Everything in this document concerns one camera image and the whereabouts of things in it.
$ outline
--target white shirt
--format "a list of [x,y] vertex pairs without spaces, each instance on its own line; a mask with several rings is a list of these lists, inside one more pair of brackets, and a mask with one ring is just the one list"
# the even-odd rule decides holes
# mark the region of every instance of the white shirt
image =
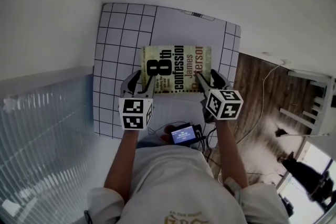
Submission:
[[98,223],[288,223],[288,215],[273,185],[240,189],[217,180],[201,152],[183,146],[136,150],[130,199],[111,189],[88,194],[89,214]]

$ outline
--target small screen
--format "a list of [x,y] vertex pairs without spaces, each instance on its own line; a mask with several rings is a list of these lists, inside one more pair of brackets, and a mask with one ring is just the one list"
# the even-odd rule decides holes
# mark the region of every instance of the small screen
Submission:
[[179,143],[196,138],[195,132],[192,126],[172,132],[172,137],[174,140],[174,144],[179,144]]

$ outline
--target white chair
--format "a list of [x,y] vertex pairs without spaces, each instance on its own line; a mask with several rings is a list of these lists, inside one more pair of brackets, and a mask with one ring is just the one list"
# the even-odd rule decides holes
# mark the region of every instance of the white chair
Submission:
[[288,75],[303,79],[309,79],[310,84],[324,88],[324,96],[323,98],[315,97],[314,99],[314,103],[320,105],[313,105],[312,107],[313,110],[317,111],[317,115],[313,115],[312,113],[307,111],[303,111],[302,113],[304,116],[314,119],[314,123],[311,123],[310,121],[307,121],[302,117],[297,116],[282,108],[280,108],[280,112],[312,129],[310,135],[304,136],[330,135],[330,133],[334,130],[336,126],[336,108],[331,107],[332,98],[336,94],[335,78],[328,76],[316,76],[293,71],[289,71]]

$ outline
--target wooden floor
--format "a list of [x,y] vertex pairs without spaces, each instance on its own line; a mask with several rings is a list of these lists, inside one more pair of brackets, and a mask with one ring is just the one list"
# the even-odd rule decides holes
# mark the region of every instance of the wooden floor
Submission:
[[[244,99],[244,105],[237,121],[231,122],[238,149],[242,156],[249,182],[278,183],[286,170],[277,163],[277,157],[297,152],[301,137],[275,137],[275,131],[284,129],[289,134],[307,134],[308,128],[280,114],[284,108],[301,115],[303,110],[310,111],[316,88],[308,80],[290,77],[288,69],[278,67],[265,81],[264,112],[256,128],[245,136],[256,124],[263,104],[263,78],[276,65],[258,58],[239,54],[235,90]],[[213,150],[211,159],[220,163],[219,152]],[[220,168],[209,161],[215,178]]]

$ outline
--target shirt sleeve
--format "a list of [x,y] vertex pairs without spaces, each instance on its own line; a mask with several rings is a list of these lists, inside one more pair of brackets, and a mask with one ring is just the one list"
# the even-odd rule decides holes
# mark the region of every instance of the shirt sleeve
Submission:
[[112,189],[93,188],[88,192],[88,211],[93,223],[116,223],[124,205],[123,198]]
[[289,223],[287,211],[273,185],[258,183],[241,189],[231,178],[225,185],[235,194],[248,223]]

